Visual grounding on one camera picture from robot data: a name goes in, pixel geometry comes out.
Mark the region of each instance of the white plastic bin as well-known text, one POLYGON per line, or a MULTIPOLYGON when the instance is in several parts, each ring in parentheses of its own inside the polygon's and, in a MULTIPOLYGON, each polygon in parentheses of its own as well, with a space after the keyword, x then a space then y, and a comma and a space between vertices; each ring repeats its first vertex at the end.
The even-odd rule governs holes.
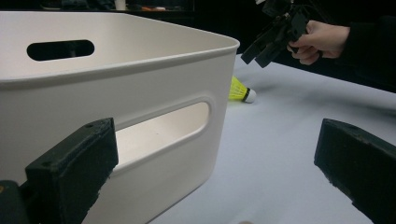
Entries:
POLYGON ((0 11, 0 179, 112 117, 120 163, 84 223, 146 223, 215 165, 238 41, 118 13, 0 11), (29 46, 93 52, 38 61, 29 46))

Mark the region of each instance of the yellow shuttlecock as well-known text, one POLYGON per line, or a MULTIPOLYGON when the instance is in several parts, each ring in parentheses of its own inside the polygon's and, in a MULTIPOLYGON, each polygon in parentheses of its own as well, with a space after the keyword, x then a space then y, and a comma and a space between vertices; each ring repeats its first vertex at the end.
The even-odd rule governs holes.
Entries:
POLYGON ((233 76, 228 99, 239 100, 246 103, 253 103, 255 98, 256 92, 251 88, 247 88, 242 82, 238 80, 238 78, 233 76))

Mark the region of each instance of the human hand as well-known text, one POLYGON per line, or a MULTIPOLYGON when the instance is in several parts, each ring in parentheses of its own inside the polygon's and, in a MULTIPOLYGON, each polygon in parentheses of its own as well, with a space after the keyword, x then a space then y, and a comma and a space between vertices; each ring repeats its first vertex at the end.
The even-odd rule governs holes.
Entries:
POLYGON ((299 59, 302 64, 312 64, 316 62, 323 53, 323 58, 338 58, 344 50, 349 27, 336 26, 320 21, 310 21, 306 25, 306 35, 302 35, 296 42, 289 42, 288 51, 295 59, 299 59), (298 48, 294 53, 290 47, 298 48))

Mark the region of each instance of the shuttlecock cork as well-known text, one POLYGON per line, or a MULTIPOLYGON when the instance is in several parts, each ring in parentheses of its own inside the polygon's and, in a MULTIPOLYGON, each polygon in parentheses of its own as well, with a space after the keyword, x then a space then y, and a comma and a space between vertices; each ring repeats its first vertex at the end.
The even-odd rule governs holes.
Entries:
POLYGON ((228 99, 239 100, 251 104, 256 99, 256 92, 251 88, 247 88, 238 78, 233 76, 228 99))

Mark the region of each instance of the tabletop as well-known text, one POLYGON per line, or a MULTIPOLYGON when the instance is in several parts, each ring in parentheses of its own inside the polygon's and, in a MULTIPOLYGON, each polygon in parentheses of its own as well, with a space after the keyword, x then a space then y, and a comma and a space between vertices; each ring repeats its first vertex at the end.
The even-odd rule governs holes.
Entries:
POLYGON ((396 145, 396 95, 278 63, 236 56, 234 75, 257 92, 229 102, 213 174, 151 224, 369 224, 314 164, 323 119, 396 145))

